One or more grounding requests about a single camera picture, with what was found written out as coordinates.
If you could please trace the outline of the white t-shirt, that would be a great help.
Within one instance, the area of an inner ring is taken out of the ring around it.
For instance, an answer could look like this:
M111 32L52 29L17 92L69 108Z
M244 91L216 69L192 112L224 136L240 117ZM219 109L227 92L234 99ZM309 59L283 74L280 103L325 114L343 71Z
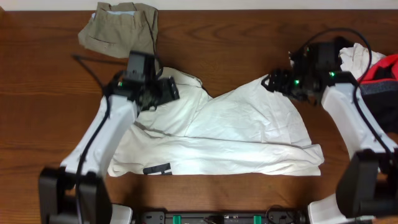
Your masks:
M125 132L108 167L119 177L147 175L320 175L313 144L291 101L256 79L216 98L174 68L180 98L143 111Z

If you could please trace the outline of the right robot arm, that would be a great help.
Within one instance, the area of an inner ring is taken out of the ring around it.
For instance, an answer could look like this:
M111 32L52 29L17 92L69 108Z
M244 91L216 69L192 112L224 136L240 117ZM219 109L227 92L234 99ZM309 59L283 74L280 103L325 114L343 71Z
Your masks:
M350 72L274 70L261 84L295 100L317 96L349 152L350 162L335 193L308 205L309 223L353 223L397 215L397 144L373 118Z

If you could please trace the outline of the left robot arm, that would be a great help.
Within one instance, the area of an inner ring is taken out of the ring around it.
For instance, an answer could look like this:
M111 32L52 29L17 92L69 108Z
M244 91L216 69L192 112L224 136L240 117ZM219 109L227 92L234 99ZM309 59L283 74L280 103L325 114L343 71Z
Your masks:
M121 138L139 113L177 100L174 78L135 82L115 78L103 87L100 108L59 168L39 176L41 222L131 223L132 209L111 203L104 178Z

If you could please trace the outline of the white patterned garment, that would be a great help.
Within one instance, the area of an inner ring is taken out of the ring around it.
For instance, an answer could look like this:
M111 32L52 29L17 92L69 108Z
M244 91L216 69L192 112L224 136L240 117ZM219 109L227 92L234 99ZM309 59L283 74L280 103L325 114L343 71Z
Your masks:
M369 62L369 51L359 43L355 43L352 47L342 48L339 52L342 61L340 68L344 72L351 72L355 79L359 80Z

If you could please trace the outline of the folded khaki shorts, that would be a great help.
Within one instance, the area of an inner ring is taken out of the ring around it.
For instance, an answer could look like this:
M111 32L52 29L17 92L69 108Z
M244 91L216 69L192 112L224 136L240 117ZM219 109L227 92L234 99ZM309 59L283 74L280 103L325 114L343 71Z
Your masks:
M86 49L115 58L128 58L130 51L153 54L158 15L156 8L143 3L99 2L78 40Z

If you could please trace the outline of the black red garment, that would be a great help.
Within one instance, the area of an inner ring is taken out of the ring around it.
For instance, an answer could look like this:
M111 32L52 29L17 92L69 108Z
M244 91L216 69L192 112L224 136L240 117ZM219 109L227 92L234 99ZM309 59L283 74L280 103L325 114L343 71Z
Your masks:
M397 54L369 69L361 82L361 94L383 131L397 134Z

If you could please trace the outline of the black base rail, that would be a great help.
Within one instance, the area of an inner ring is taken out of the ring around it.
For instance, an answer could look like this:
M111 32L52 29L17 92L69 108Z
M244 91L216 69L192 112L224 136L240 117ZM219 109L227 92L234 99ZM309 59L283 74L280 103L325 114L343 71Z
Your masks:
M271 208L264 213L170 213L145 212L132 224L306 224L306 214L299 210Z

